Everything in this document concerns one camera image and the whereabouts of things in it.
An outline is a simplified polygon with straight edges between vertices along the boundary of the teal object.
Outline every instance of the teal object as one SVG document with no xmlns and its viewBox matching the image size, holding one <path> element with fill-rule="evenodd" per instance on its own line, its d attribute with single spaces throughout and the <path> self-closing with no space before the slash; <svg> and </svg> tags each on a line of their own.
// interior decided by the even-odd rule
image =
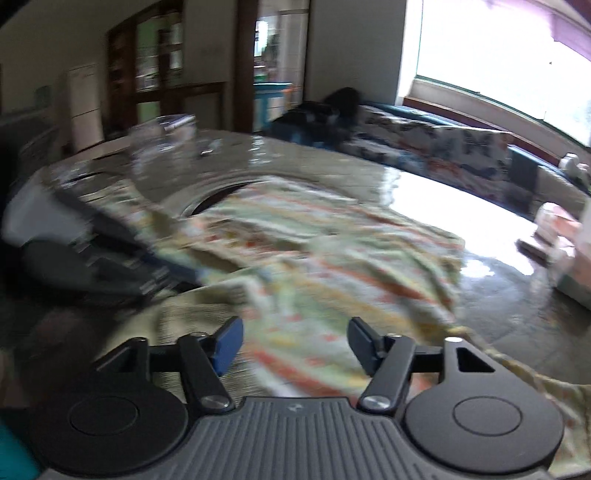
<svg viewBox="0 0 591 480">
<path fill-rule="evenodd" d="M 255 118 L 253 131 L 262 132 L 265 130 L 271 118 L 269 113 L 276 108 L 281 109 L 281 115 L 285 112 L 285 94 L 289 92 L 291 83 L 255 83 Z M 269 108 L 269 100 L 273 98 L 283 99 L 282 107 Z"/>
<path fill-rule="evenodd" d="M 0 422 L 0 478 L 2 480 L 34 480 L 41 471 L 29 451 Z"/>
</svg>

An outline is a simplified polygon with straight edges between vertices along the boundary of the sofa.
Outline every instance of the sofa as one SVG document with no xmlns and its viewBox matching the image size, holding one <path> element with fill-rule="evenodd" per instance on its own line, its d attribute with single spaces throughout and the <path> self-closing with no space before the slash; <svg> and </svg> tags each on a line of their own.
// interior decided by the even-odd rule
<svg viewBox="0 0 591 480">
<path fill-rule="evenodd" d="M 544 202 L 579 218 L 589 193 L 556 167 L 512 145 L 508 132 L 472 128 L 408 107 L 367 103 L 343 140 L 304 135 L 280 122 L 268 135 L 428 177 L 533 219 Z"/>
</svg>

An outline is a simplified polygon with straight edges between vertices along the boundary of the blue clip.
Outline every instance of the blue clip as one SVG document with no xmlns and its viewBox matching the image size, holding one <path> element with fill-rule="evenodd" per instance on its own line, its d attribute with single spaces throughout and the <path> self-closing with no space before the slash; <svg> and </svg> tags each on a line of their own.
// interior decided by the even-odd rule
<svg viewBox="0 0 591 480">
<path fill-rule="evenodd" d="M 210 357 L 210 361 L 218 377 L 221 377 L 228 371 L 242 346 L 244 339 L 242 319 L 231 318 L 212 335 L 212 338 L 215 339 L 215 351 Z"/>
</svg>

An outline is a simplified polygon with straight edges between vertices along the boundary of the floral cloth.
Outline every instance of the floral cloth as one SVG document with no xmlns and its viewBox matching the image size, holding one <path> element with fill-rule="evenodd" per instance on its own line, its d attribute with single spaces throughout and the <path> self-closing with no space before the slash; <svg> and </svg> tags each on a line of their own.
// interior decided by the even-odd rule
<svg viewBox="0 0 591 480">
<path fill-rule="evenodd" d="M 352 316 L 423 344 L 462 336 L 560 409 L 566 431 L 550 472 L 572 476 L 591 469 L 591 387 L 538 375 L 455 323 L 463 252 L 458 237 L 275 178 L 186 220 L 165 218 L 124 181 L 96 204 L 151 238 L 169 258 L 202 268 L 197 253 L 205 252 L 235 265 L 232 273 L 204 271 L 209 286 L 199 301 L 236 309 L 245 321 L 243 355 L 300 390 L 351 399 L 363 391 L 368 379 L 346 341 Z M 415 383 L 416 390 L 428 386 L 428 377 Z"/>
<path fill-rule="evenodd" d="M 511 160 L 507 132 L 443 127 L 362 106 L 344 153 L 398 167 L 497 203 L 505 201 Z"/>
</svg>

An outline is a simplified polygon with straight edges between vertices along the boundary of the window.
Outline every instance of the window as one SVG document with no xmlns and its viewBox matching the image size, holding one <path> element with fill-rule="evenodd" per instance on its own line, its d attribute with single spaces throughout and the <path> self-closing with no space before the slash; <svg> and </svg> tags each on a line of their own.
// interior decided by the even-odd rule
<svg viewBox="0 0 591 480">
<path fill-rule="evenodd" d="M 533 0 L 424 0 L 417 73 L 591 141 L 591 34 Z"/>
</svg>

